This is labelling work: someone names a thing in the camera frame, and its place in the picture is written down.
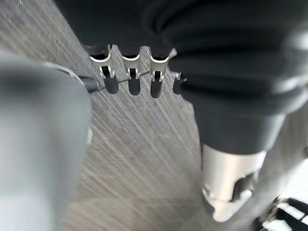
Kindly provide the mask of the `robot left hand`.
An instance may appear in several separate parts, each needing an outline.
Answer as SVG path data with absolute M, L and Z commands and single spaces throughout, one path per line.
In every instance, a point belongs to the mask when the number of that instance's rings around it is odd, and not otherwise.
M 57 8 L 118 92 L 111 49 L 132 95 L 141 91 L 140 49 L 150 49 L 158 98 L 166 71 L 192 104 L 199 131 L 202 195 L 213 219 L 229 220 L 251 198 L 285 118 L 308 100 L 305 0 L 57 0 Z

